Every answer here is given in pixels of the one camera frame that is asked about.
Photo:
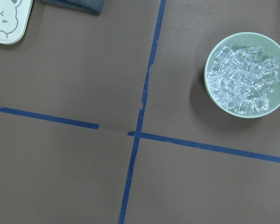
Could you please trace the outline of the green bowl of ice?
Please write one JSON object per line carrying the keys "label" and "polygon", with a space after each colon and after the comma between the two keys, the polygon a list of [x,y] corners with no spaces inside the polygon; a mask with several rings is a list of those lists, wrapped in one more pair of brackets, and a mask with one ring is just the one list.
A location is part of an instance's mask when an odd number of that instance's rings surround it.
{"label": "green bowl of ice", "polygon": [[204,85],[212,102],[233,116],[274,112],[280,107],[280,45],[253,32],[224,38],[206,61]]}

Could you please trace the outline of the cream bear tray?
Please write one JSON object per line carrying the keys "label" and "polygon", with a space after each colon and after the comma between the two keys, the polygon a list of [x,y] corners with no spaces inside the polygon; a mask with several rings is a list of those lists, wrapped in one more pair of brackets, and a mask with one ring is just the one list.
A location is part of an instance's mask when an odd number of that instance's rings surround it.
{"label": "cream bear tray", "polygon": [[32,0],[0,0],[0,44],[14,44],[25,34]]}

